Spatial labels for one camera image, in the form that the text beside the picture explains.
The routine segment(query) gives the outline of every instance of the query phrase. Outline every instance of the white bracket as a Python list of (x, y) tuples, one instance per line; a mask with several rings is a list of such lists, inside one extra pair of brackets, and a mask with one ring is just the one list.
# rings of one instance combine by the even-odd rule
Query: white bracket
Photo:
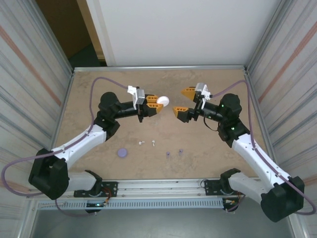
[(203, 98), (203, 104), (202, 104), (202, 108), (204, 109), (204, 106), (206, 104), (206, 100), (210, 100), (210, 96), (211, 93), (208, 91), (208, 87), (205, 83), (198, 83), (195, 87), (195, 92), (200, 92), (202, 96), (204, 96)]
[(128, 91), (129, 94), (132, 95), (133, 99), (133, 107), (136, 110), (137, 109), (137, 104), (141, 105), (144, 103), (145, 100), (145, 93), (143, 89), (136, 88), (133, 86), (128, 86)]

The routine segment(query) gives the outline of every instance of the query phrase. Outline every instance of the cable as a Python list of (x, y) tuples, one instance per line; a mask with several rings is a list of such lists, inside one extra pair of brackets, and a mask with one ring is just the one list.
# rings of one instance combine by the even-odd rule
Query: cable
[(288, 181), (286, 178), (284, 178), (265, 158), (264, 156), (260, 153), (260, 151), (256, 148), (255, 145), (255, 141), (254, 141), (254, 133), (253, 133), (253, 127), (252, 127), (252, 121), (251, 121), (251, 93), (250, 93), (250, 86), (248, 84), (248, 82), (246, 80), (239, 80), (237, 82), (235, 82), (234, 84), (232, 84), (231, 86), (229, 86), (228, 88), (226, 88), (225, 90), (214, 94), (212, 97), (218, 97), (224, 93), (226, 93), (227, 91), (229, 91), (231, 88), (235, 87), (236, 85), (238, 85), (239, 83), (245, 83), (247, 86), (247, 91), (248, 91), (248, 116), (249, 116), (249, 127), (250, 127), (250, 135), (251, 135), (251, 143), (253, 146), (254, 151), (257, 153), (257, 155), (263, 160), (263, 162), (277, 175), (279, 176), (284, 182), (286, 182), (292, 189), (294, 189), (296, 192), (298, 192), (303, 198), (305, 198), (308, 203), (312, 206), (313, 210), (311, 212), (295, 212), (296, 214), (299, 215), (313, 215), (316, 213), (316, 206), (314, 204), (314, 202), (307, 197), (304, 193), (302, 193), (297, 187), (295, 187), (290, 181)]
[[(94, 112), (93, 112), (93, 109), (92, 109), (92, 100), (93, 100), (93, 89), (94, 89), (94, 85), (95, 85), (95, 82), (99, 79), (104, 79), (104, 80), (107, 80), (111, 83), (114, 83), (118, 86), (120, 86), (121, 88), (124, 88), (124, 89), (128, 89), (128, 87), (112, 80), (112, 79), (109, 79), (109, 78), (106, 78), (106, 77), (97, 77), (94, 79), (92, 85), (91, 85), (91, 88), (90, 88), (90, 96), (89, 96), (89, 112), (90, 112), (90, 116), (91, 116), (91, 124), (90, 124), (90, 127), (88, 129), (88, 133), (86, 133), (85, 135), (83, 135), (82, 137), (80, 137), (78, 140), (74, 141), (73, 143), (71, 143), (70, 145), (66, 146), (64, 148), (64, 150), (67, 150), (69, 149), (70, 147), (76, 145), (77, 143), (79, 143), (80, 141), (82, 141), (86, 136), (87, 134), (90, 133), (90, 131), (92, 130), (93, 126), (94, 126)], [(42, 159), (42, 158), (45, 158), (45, 157), (49, 157), (49, 156), (52, 156), (52, 155), (55, 155), (55, 154), (58, 154), (60, 152), (62, 152), (63, 150), (58, 150), (58, 151), (54, 151), (54, 152), (51, 152), (51, 153), (48, 153), (48, 154), (44, 154), (44, 155), (38, 155), (38, 156), (31, 156), (31, 157), (27, 157), (27, 158), (21, 158), (21, 159), (18, 159), (18, 160), (15, 160), (15, 161), (12, 161), (10, 163), (8, 163), (7, 165), (4, 166), (4, 168), (2, 169), (2, 172), (1, 172), (1, 180), (2, 180), (2, 183), (4, 185), (4, 187), (9, 190), (10, 192), (14, 193), (15, 195), (18, 195), (18, 196), (26, 196), (26, 197), (31, 197), (31, 196), (37, 196), (37, 195), (41, 195), (42, 193), (41, 192), (37, 192), (37, 193), (21, 193), (21, 192), (18, 192), (16, 190), (14, 190), (13, 188), (11, 188), (9, 186), (9, 184), (7, 183), (7, 181), (5, 180), (5, 171), (12, 165), (15, 165), (17, 163), (20, 163), (20, 162), (25, 162), (25, 161), (30, 161), (30, 160), (37, 160), (37, 159)]]
[(204, 116), (204, 124), (205, 124), (205, 126), (207, 126), (210, 130), (212, 130), (212, 131), (217, 131), (217, 130), (211, 129), (211, 128), (207, 125), (207, 123), (206, 123), (206, 116)]
[(245, 198), (246, 196), (243, 194), (242, 198), (238, 200), (238, 203), (231, 207), (230, 209), (226, 209), (227, 212), (231, 212), (232, 210), (234, 210), (236, 207), (238, 207), (240, 205), (240, 203), (243, 201), (243, 199)]
[(108, 198), (105, 200), (105, 204), (107, 204), (109, 199), (112, 197), (111, 190), (107, 187), (103, 187), (102, 190), (105, 192), (105, 194), (108, 192)]
[(202, 186), (202, 183), (203, 183), (204, 181), (207, 181), (207, 180), (208, 180), (208, 179), (206, 179), (206, 178), (203, 179), (203, 180), (201, 180), (201, 181), (200, 181), (200, 187), (205, 188), (205, 186)]
[(60, 206), (58, 205), (57, 203), (57, 200), (55, 200), (55, 206), (56, 208), (58, 209), (58, 211), (60, 211), (62, 214), (66, 215), (66, 216), (69, 216), (69, 217), (89, 217), (89, 216), (92, 216), (92, 215), (96, 215), (97, 213), (94, 212), (94, 213), (88, 213), (88, 214), (75, 214), (75, 213), (69, 213), (69, 212), (65, 212), (64, 210), (62, 210), (60, 208)]

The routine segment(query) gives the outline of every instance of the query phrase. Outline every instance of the metal panel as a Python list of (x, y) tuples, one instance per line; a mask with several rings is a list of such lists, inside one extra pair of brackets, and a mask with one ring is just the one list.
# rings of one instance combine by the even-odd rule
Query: metal panel
[[(0, 170), (49, 148), (72, 71), (35, 1), (0, 1)], [(27, 193), (32, 163), (12, 166), (6, 179)], [(28, 202), (0, 187), (0, 236), (22, 234)]]
[(283, 21), (287, 10), (294, 3), (294, 1), (295, 0), (282, 0), (279, 3), (270, 23), (268, 24), (259, 44), (257, 46), (257, 48), (255, 49), (252, 57), (250, 58), (250, 60), (246, 64), (247, 72), (251, 72), (253, 70), (254, 66), (257, 64), (258, 60), (260, 59), (262, 53), (265, 51), (271, 38), (277, 32), (278, 27), (281, 25), (281, 22)]
[[(317, 2), (292, 1), (275, 25), (248, 66), (249, 76), (277, 163), (303, 179), (305, 194), (316, 203)], [(303, 211), (311, 211), (306, 201)], [(317, 232), (316, 215), (291, 222), (299, 237)]]
[[(82, 211), (69, 213), (83, 214)], [(54, 238), (291, 238), (287, 220), (271, 222), (260, 206), (245, 199), (235, 212), (222, 209), (120, 209), (72, 218), (40, 210), (31, 237)]]
[(266, 147), (266, 150), (267, 150), (267, 154), (270, 156), (270, 158), (274, 162), (276, 162), (276, 160), (275, 160), (276, 157), (275, 157), (275, 151), (274, 151), (274, 148), (273, 148), (273, 144), (271, 142), (271, 138), (269, 136), (266, 124), (264, 122), (264, 118), (263, 118), (262, 112), (260, 110), (260, 106), (259, 106), (259, 102), (257, 100), (257, 96), (255, 95), (255, 91), (254, 91), (254, 87), (253, 87), (252, 81), (250, 80), (250, 78), (249, 78), (249, 76), (248, 76), (248, 74), (246, 72), (244, 73), (244, 78), (246, 79), (246, 81), (248, 82), (248, 84), (250, 86), (251, 100), (252, 100), (252, 104), (253, 104), (254, 110), (256, 111), (256, 115), (257, 115), (257, 118), (258, 118), (258, 121), (259, 121), (259, 125), (260, 125), (262, 136), (263, 136), (263, 139), (264, 139), (264, 142), (265, 142), (265, 147)]

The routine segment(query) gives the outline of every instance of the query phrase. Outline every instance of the aluminum frame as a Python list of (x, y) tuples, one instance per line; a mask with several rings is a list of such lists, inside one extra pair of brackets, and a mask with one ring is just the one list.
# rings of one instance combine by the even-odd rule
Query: aluminum frame
[(76, 72), (95, 71), (143, 71), (143, 70), (201, 70), (201, 69), (244, 69), (242, 64), (214, 64), (214, 65), (163, 65), (163, 66), (109, 66), (109, 67), (76, 67)]
[(263, 140), (264, 140), (264, 144), (265, 144), (265, 147), (266, 147), (266, 150), (267, 150), (267, 153), (268, 155), (270, 156), (270, 158), (276, 162), (276, 155), (275, 155), (275, 151), (274, 151), (274, 148), (273, 148), (273, 143), (269, 137), (269, 133), (268, 133), (268, 129), (265, 125), (265, 122), (264, 122), (264, 118), (263, 118), (263, 115), (262, 115), (262, 112), (260, 110), (260, 104), (257, 100), (257, 96), (255, 94), (255, 90), (254, 90), (254, 87), (253, 87), (253, 84), (252, 84), (252, 81), (249, 77), (249, 74), (246, 73), (246, 71), (244, 70), (244, 78), (245, 80), (248, 82), (249, 86), (250, 86), (250, 94), (251, 94), (251, 101), (252, 101), (252, 104), (253, 104), (253, 108), (256, 112), (256, 116), (257, 116), (257, 119), (258, 119), (258, 122), (259, 122), (259, 126), (260, 126), (260, 130), (261, 130), (261, 133), (262, 133), (262, 137), (263, 137)]
[(68, 87), (67, 87), (66, 96), (64, 98), (63, 106), (62, 106), (62, 109), (61, 109), (61, 112), (60, 112), (60, 116), (58, 118), (56, 131), (55, 131), (55, 133), (54, 133), (54, 135), (52, 137), (52, 141), (51, 141), (51, 144), (50, 144), (50, 147), (49, 147), (50, 150), (53, 149), (55, 147), (55, 145), (56, 145), (57, 136), (58, 136), (59, 131), (60, 131), (61, 122), (62, 122), (64, 114), (65, 114), (66, 105), (67, 105), (67, 101), (68, 101), (68, 98), (69, 98), (69, 94), (70, 94), (70, 90), (71, 90), (71, 86), (73, 85), (73, 82), (74, 82), (74, 74), (72, 75), (72, 77), (70, 79), (70, 82), (68, 84)]
[[(180, 209), (180, 208), (213, 208), (223, 209), (222, 198), (157, 198), (157, 199), (111, 199), (106, 205), (104, 200), (60, 200), (62, 210), (126, 210), (126, 209)], [(40, 203), (38, 210), (56, 210), (55, 202)]]
[[(218, 178), (207, 178), (209, 180), (218, 180)], [(236, 197), (235, 195), (223, 196), (206, 196), (205, 189), (201, 187), (200, 183), (203, 178), (193, 179), (125, 179), (125, 180), (107, 180), (117, 181), (118, 192), (117, 197), (111, 200), (158, 200), (158, 199), (175, 199), (177, 201), (205, 201), (207, 198), (216, 200), (217, 198)], [(36, 189), (30, 189), (30, 192), (38, 192)], [(21, 232), (18, 238), (29, 238), (32, 232), (34, 223), (36, 222), (36, 214), (43, 205), (52, 204), (52, 200), (48, 199), (45, 195), (39, 195), (36, 198), (30, 197), (26, 199), (25, 218), (21, 224)], [(91, 198), (75, 198), (73, 192), (66, 192), (58, 199), (61, 202), (79, 202), (79, 201), (98, 201), (101, 202), (99, 197)]]

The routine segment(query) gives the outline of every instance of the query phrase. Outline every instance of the white wall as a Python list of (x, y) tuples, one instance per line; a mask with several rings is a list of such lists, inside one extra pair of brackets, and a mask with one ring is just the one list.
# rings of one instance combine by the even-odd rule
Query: white wall
[(87, 0), (108, 66), (245, 64), (280, 0)]

